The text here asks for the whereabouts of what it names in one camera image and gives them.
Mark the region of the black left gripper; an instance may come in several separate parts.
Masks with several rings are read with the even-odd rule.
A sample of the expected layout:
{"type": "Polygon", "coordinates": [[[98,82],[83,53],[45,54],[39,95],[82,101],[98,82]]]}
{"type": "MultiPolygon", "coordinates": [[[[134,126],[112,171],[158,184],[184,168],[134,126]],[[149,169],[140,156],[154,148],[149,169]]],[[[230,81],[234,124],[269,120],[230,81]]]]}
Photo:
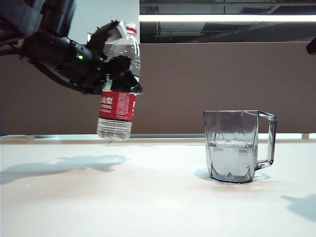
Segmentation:
{"type": "Polygon", "coordinates": [[[106,74],[111,91],[143,94],[143,88],[130,70],[131,58],[115,56],[105,64],[106,42],[124,38],[123,21],[112,20],[92,34],[86,46],[48,32],[37,32],[24,40],[21,56],[54,82],[83,94],[100,95],[106,74]]]}

